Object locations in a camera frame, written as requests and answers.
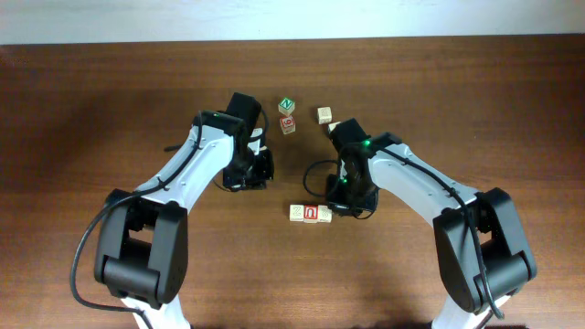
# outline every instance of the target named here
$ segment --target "wooden table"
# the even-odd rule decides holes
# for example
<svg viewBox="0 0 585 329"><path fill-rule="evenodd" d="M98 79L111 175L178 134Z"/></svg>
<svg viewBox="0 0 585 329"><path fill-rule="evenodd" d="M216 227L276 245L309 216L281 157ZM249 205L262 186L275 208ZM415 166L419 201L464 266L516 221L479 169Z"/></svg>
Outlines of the wooden table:
<svg viewBox="0 0 585 329"><path fill-rule="evenodd" d="M189 218L187 319L204 328L396 328L428 322L446 292L431 228L380 193L370 220L293 225L301 184L335 150L315 121L357 118L391 131L446 175L515 200L538 277L504 324L585 322L585 37L425 37L326 41L0 47L0 319L5 327L133 328L69 292L73 252L115 187L130 190L169 159L199 110L234 91L268 111L275 179L266 191L210 186ZM282 135L278 100L297 101ZM332 167L316 169L324 188ZM81 294L113 302L92 276Z"/></svg>

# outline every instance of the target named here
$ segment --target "small wooden cube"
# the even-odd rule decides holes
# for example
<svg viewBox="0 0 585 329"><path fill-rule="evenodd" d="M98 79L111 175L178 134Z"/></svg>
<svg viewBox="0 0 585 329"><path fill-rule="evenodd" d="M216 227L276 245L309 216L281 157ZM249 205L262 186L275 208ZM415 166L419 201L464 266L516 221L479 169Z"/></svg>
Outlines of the small wooden cube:
<svg viewBox="0 0 585 329"><path fill-rule="evenodd" d="M294 111L294 101L285 97L278 104L278 111L286 116L291 116L291 114L293 114Z"/></svg>
<svg viewBox="0 0 585 329"><path fill-rule="evenodd" d="M333 122L333 123L329 123L329 125L327 125L327 133L331 133L333 131L333 129L335 129L335 127L337 126L337 124L339 124L341 122Z"/></svg>
<svg viewBox="0 0 585 329"><path fill-rule="evenodd" d="M319 206L317 219L319 223L331 223L331 218L333 217L333 211L329 209L327 206Z"/></svg>
<svg viewBox="0 0 585 329"><path fill-rule="evenodd" d="M291 221L304 221L304 205L291 205L289 219Z"/></svg>
<svg viewBox="0 0 585 329"><path fill-rule="evenodd" d="M319 207L318 206L304 206L304 222L317 223L319 222Z"/></svg>
<svg viewBox="0 0 585 329"><path fill-rule="evenodd" d="M296 130L296 124L294 123L294 119L292 116L281 118L281 129L282 133L294 133Z"/></svg>
<svg viewBox="0 0 585 329"><path fill-rule="evenodd" d="M329 123L333 119L331 115L331 108L318 108L317 109L317 119L319 120L319 124Z"/></svg>

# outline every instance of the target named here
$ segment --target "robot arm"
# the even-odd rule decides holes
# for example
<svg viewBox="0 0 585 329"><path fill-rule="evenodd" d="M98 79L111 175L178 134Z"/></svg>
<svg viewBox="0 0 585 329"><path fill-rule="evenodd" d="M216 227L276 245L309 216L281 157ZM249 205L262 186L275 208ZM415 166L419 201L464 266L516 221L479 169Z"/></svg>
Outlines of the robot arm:
<svg viewBox="0 0 585 329"><path fill-rule="evenodd" d="M373 212L378 190L386 189L433 227L441 279L449 293L433 329L483 327L491 317L490 294L499 307L536 277L534 256L506 192L494 188L481 193L464 186L422 162L398 137L366 135L355 119L338 124L330 138L343 164L342 176L327 180L326 201L334 212ZM476 252L472 229L492 233L481 253ZM483 285L481 264L490 293Z"/></svg>
<svg viewBox="0 0 585 329"><path fill-rule="evenodd" d="M95 279L128 307L141 310L153 328L190 327L178 299L188 262L186 221L208 183L222 169L223 185L232 191L265 188L272 179L271 152L263 147L262 129L253 129L260 112L259 103L238 93L225 113L204 111L178 152L135 191L168 183L116 207L103 220ZM114 190L106 205L129 195ZM131 237L131 231L143 228L154 231L152 243ZM134 317L147 328L141 316Z"/></svg>

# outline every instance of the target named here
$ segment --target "black cable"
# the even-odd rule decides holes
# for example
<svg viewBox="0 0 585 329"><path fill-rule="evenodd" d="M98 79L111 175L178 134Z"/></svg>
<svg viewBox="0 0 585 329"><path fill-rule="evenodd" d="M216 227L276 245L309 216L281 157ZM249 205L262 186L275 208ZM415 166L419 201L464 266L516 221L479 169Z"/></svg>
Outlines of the black cable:
<svg viewBox="0 0 585 329"><path fill-rule="evenodd" d="M351 146L357 146L357 145L361 145L362 143L358 143L358 142L354 142L354 143L347 143L345 144L341 149L339 149L339 153L337 155L337 161L336 160L321 160L321 161L317 161L315 163L312 163L311 165L309 165L309 167L307 168L307 170L305 170L304 175L303 175L303 187L304 190L307 191L307 193L309 193L311 196L317 196L317 197L330 197L333 195L333 193L336 191L337 187L339 186L339 178L341 176L341 156L343 155L343 153L349 149L349 147ZM331 187L331 191L329 191L329 193L327 193L326 195L321 195L318 193L315 193L313 191L311 191L309 189L309 187L307 186L307 176L309 175L309 172L315 168L318 165L321 164L326 164L326 163L332 163L332 164L337 164L337 172L335 174L335 176L337 177L337 179L335 180L335 184L333 185L333 187Z"/></svg>
<svg viewBox="0 0 585 329"><path fill-rule="evenodd" d="M357 214L357 212L353 212L353 210L352 210L351 216L353 216L355 219L363 220L363 219L369 219L369 218L371 218L374 215L375 212L376 211L370 211L369 214L367 214L367 216L361 218L361 217L359 217L359 215Z"/></svg>
<svg viewBox="0 0 585 329"><path fill-rule="evenodd" d="M220 190L222 190L222 191L225 191L225 192L230 192L230 193L235 193L235 192L238 192L238 190L236 190L236 189L233 189L233 190L232 190L232 189L228 189L228 188L226 188L226 187L224 187L224 186L221 186L220 184L218 184L218 182L216 182L216 179L215 179L215 178L213 178L211 181L213 181L213 184L214 184L214 185L215 185L217 188L219 188Z"/></svg>
<svg viewBox="0 0 585 329"><path fill-rule="evenodd" d="M318 165L322 165L322 164L336 164L337 166L339 166L339 164L336 160L321 160L321 161L317 161L317 162L309 165L309 167L307 168L307 170L304 172L304 175L303 175L303 187L311 196L325 197L325 195L321 195L321 194L318 194L318 193L311 191L309 189L309 186L307 186L307 176L309 175L309 172L311 170L313 170L313 168L317 167Z"/></svg>
<svg viewBox="0 0 585 329"><path fill-rule="evenodd" d="M480 243L479 236L477 235L477 231L475 230L475 226L472 225L472 219L471 219L471 216L469 214L469 209L467 208L467 205L465 205L463 200L459 197L459 195L457 194L457 191L454 188L448 186L438 176L436 176L432 171L430 171L429 169L427 169L419 164L412 162L410 159L404 158L404 157L402 157L398 154L395 154L387 149L380 149L380 151L382 151L385 154L388 154L396 159L399 159L404 164L410 165L411 167L414 167L415 169L418 169L422 173L428 175L430 178L432 178L437 183L439 183L439 185L442 188L444 188L447 192L449 192L449 195L452 196L457 201L457 203L461 206L461 209L463 210L463 216L465 217L465 222L472 232L473 245L475 246L475 256L477 257L477 263L479 264L479 271L480 271L480 274L482 276L482 283L484 284L484 290L485 290L485 293L487 295L486 296L487 302L490 304L490 308L491 308L492 312L494 313L495 317L497 317L500 320L504 319L504 313L502 313L502 311L495 305L494 297L492 296L492 291L490 290L490 284L487 281L487 269L485 268L485 264L484 264L484 256L482 255L482 245Z"/></svg>
<svg viewBox="0 0 585 329"><path fill-rule="evenodd" d="M250 140L248 141L248 143L252 143L252 142L256 142L258 141L260 138L266 136L266 132L268 131L268 115L266 115L266 112L264 111L264 109L260 108L260 111L262 112L262 116L264 117L264 130L262 130L262 133L256 137L252 137L250 138Z"/></svg>
<svg viewBox="0 0 585 329"><path fill-rule="evenodd" d="M151 194L153 192L156 192L156 191L164 188L167 184L172 182L181 173L181 171L183 171L183 169L185 169L186 165L189 163L189 161L191 161L191 159L195 155L195 153L196 153L196 151L201 143L201 135L203 134L202 133L202 129L203 129L202 122L203 121L201 120L201 112L199 113L198 116L199 116L199 125L198 125L198 129L197 129L197 140L193 144L193 149L191 150L189 155L186 157L185 161L183 161L183 163L180 166L178 166L178 168L168 178L166 178L165 181L161 182L159 180L159 184L157 186L145 189L143 191L133 191L129 196L126 196L126 197L108 205L107 207L104 207L98 213L98 215L96 215L96 217L93 218L93 220L90 222L90 224L86 228L85 233L83 233L83 236L81 237L80 244L77 247L77 250L75 250L75 256L73 257L73 264L71 265L71 273L69 276L69 287L71 288L71 294L73 294L73 298L75 298L75 300L77 302L79 302L81 305L92 308L92 309L96 309L96 310L136 313L142 318L142 320L144 321L144 323L146 324L148 329L153 329L153 326L151 325L150 321L148 321L148 318L144 314L144 311L134 309L132 307L104 305L104 304L98 304L95 302L88 302L88 301L84 300L80 296L80 293L77 290L77 284L75 282L75 279L77 276L77 268L78 268L78 264L80 262L81 252L83 251L83 247L85 247L85 243L87 242L88 237L90 236L91 232L95 229L95 227L98 225L98 223L103 219L103 217L105 215L107 215L112 210L114 210L116 207L118 207L124 203L130 202L130 201L135 200L136 198L138 198L140 196L145 196L145 195Z"/></svg>

